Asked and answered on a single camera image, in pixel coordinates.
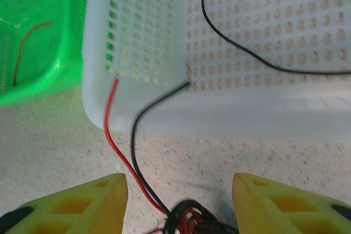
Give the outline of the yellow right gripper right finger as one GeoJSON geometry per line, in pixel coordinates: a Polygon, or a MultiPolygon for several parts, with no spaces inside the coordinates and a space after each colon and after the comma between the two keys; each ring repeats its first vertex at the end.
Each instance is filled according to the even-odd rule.
{"type": "Polygon", "coordinates": [[[350,233],[350,205],[249,173],[235,173],[240,233],[350,233]]]}

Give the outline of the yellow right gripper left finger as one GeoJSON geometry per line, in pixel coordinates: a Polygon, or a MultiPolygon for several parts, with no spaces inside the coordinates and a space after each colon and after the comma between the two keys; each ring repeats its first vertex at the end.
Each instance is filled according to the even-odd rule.
{"type": "Polygon", "coordinates": [[[1,233],[122,233],[127,178],[111,174],[22,204],[1,216],[1,233]]]}

